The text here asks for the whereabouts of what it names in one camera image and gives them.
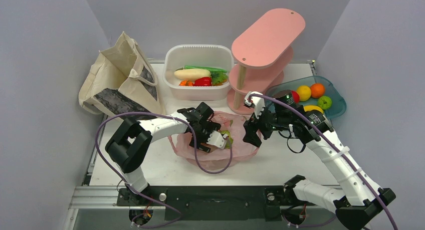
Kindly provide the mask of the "white radish with leaves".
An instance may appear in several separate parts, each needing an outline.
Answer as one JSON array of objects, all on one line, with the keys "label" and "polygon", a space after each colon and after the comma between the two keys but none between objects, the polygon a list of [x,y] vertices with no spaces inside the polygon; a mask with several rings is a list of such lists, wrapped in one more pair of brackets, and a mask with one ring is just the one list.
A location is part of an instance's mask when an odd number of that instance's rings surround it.
[{"label": "white radish with leaves", "polygon": [[210,72],[203,69],[178,69],[174,72],[174,76],[181,81],[190,80],[195,81],[202,77],[211,77],[212,86],[220,86],[228,81],[228,74],[221,72]]}]

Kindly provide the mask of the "pink three-tier shelf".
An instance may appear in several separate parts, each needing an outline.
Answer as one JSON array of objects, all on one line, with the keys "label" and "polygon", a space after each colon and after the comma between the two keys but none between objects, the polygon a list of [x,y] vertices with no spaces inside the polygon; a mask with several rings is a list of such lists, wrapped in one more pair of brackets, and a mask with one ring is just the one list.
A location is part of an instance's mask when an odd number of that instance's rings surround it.
[{"label": "pink three-tier shelf", "polygon": [[304,18],[290,9],[272,9],[264,13],[232,43],[236,65],[230,70],[229,108],[250,115],[244,97],[251,91],[265,93],[280,84],[284,69],[294,56],[291,44],[305,29]]}]

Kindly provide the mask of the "beige canvas tote bag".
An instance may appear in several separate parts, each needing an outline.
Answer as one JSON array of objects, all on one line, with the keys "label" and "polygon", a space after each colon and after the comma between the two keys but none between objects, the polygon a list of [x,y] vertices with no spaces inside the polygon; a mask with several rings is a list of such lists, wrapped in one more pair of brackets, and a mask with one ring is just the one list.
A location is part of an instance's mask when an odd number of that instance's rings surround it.
[{"label": "beige canvas tote bag", "polygon": [[126,33],[114,46],[99,52],[78,102],[92,114],[165,113],[158,76],[138,43]]}]

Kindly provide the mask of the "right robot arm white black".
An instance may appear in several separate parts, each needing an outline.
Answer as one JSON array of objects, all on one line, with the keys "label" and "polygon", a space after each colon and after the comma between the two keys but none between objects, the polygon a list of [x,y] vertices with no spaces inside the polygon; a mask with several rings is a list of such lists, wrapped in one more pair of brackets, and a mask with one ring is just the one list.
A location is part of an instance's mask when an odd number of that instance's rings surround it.
[{"label": "right robot arm white black", "polygon": [[362,170],[323,113],[306,111],[289,90],[280,98],[249,92],[244,105],[254,110],[244,123],[244,142],[259,147],[260,134],[266,140],[274,131],[286,130],[321,160],[340,185],[339,189],[330,188],[296,175],[284,184],[283,197],[287,203],[309,202],[320,206],[334,213],[347,229],[362,229],[384,212],[397,229],[388,210],[395,193],[381,187]]}]

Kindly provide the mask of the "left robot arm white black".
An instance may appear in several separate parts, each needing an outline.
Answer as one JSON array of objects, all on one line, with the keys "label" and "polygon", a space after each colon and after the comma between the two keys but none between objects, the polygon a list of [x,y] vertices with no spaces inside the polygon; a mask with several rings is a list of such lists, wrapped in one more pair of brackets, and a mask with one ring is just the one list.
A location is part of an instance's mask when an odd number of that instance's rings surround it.
[{"label": "left robot arm white black", "polygon": [[204,102],[167,116],[147,115],[150,117],[147,120],[126,118],[105,146],[123,173],[131,190],[130,199],[137,205],[149,200],[148,182],[141,165],[152,142],[174,134],[191,133],[189,146],[204,152],[210,152],[213,146],[223,149],[227,142],[227,135],[219,132],[221,125],[212,121],[213,109]]}]

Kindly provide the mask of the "red apple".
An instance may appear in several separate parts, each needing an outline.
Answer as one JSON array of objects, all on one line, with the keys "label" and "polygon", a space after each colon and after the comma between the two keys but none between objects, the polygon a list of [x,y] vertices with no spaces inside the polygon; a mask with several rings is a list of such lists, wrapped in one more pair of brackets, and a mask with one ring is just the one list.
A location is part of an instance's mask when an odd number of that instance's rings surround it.
[{"label": "red apple", "polygon": [[298,104],[300,102],[300,96],[296,91],[291,91],[292,92],[292,96],[294,98],[294,101],[296,104]]}]

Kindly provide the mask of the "red bell pepper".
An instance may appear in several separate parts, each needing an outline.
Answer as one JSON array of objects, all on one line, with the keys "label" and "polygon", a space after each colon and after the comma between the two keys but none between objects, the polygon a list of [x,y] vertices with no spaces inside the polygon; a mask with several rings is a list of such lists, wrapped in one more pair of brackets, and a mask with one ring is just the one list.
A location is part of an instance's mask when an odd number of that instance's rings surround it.
[{"label": "red bell pepper", "polygon": [[212,80],[211,77],[202,77],[199,79],[196,79],[193,83],[195,87],[209,87],[212,86]]}]

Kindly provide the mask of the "yellow banana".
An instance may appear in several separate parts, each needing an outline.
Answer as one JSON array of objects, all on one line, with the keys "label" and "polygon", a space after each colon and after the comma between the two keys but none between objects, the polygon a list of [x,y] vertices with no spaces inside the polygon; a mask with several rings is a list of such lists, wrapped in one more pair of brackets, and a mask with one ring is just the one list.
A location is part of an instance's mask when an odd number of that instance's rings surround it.
[{"label": "yellow banana", "polygon": [[304,109],[305,112],[316,110],[316,111],[319,111],[320,113],[324,114],[324,110],[317,105],[304,105],[303,109]]}]

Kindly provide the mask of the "small orange pumpkin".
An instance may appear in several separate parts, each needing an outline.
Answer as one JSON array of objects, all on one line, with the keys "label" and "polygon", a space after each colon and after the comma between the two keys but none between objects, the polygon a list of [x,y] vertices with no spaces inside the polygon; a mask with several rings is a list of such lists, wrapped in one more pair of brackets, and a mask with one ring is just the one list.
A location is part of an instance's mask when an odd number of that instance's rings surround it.
[{"label": "small orange pumpkin", "polygon": [[179,86],[194,86],[194,82],[190,80],[183,80],[180,82]]}]

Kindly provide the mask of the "yellow lemon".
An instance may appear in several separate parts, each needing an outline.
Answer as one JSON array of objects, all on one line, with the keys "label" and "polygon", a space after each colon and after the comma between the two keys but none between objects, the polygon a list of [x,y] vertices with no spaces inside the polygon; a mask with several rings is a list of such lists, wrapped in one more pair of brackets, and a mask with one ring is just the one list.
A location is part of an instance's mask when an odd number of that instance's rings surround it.
[{"label": "yellow lemon", "polygon": [[301,102],[305,102],[311,98],[311,89],[309,86],[301,85],[297,88],[296,92]]}]

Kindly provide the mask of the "orange fruit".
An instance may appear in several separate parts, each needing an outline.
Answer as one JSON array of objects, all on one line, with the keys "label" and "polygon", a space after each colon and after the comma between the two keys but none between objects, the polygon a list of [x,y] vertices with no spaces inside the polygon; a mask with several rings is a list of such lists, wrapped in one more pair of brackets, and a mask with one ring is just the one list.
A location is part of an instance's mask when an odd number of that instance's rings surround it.
[{"label": "orange fruit", "polygon": [[310,91],[311,91],[311,97],[314,99],[318,99],[325,94],[326,88],[321,83],[315,83],[310,86]]}]

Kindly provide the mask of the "green apple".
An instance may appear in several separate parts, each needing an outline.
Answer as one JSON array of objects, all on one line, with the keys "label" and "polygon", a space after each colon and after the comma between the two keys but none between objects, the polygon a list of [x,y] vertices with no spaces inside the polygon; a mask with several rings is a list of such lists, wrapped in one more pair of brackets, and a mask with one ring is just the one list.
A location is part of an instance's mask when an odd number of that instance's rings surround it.
[{"label": "green apple", "polygon": [[328,96],[321,96],[318,100],[317,100],[317,106],[320,107],[323,110],[328,110],[331,108],[332,106],[332,99]]}]

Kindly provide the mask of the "white plastic tub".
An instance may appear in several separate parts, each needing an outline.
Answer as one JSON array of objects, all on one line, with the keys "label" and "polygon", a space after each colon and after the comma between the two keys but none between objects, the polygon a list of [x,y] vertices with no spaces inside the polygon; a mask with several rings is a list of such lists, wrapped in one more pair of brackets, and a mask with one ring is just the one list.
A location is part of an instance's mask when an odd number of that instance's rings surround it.
[{"label": "white plastic tub", "polygon": [[220,86],[192,87],[180,86],[181,80],[174,72],[186,65],[213,67],[227,70],[235,65],[230,49],[220,45],[178,45],[171,48],[166,56],[162,78],[172,95],[179,100],[222,100],[227,97],[231,85],[228,81]]}]

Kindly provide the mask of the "teal plastic tray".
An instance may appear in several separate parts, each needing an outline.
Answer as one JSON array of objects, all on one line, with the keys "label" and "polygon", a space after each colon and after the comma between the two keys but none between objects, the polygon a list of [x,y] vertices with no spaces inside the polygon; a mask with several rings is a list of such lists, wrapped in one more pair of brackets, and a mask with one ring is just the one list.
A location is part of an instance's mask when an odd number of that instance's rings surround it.
[{"label": "teal plastic tray", "polygon": [[269,97],[275,97],[276,93],[279,93],[282,90],[293,90],[295,91],[299,86],[306,85],[311,86],[315,83],[320,83],[324,85],[326,91],[325,96],[328,96],[332,100],[332,105],[329,109],[324,110],[324,114],[328,119],[333,119],[335,117],[339,117],[345,113],[347,109],[347,104],[345,99],[339,94],[334,85],[326,78],[321,76],[310,76],[305,78],[300,78],[297,80],[285,82],[276,86],[269,88],[265,95]]}]

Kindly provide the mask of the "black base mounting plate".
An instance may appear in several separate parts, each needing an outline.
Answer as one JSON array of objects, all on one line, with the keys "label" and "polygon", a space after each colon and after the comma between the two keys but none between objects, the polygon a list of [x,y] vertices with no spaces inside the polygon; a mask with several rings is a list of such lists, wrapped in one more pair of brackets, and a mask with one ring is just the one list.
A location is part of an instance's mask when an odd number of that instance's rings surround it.
[{"label": "black base mounting plate", "polygon": [[151,202],[126,188],[119,189],[116,204],[130,208],[154,207],[166,203],[164,220],[248,220],[278,221],[281,212],[303,206],[303,201],[285,196],[283,186],[150,186],[144,194]]}]

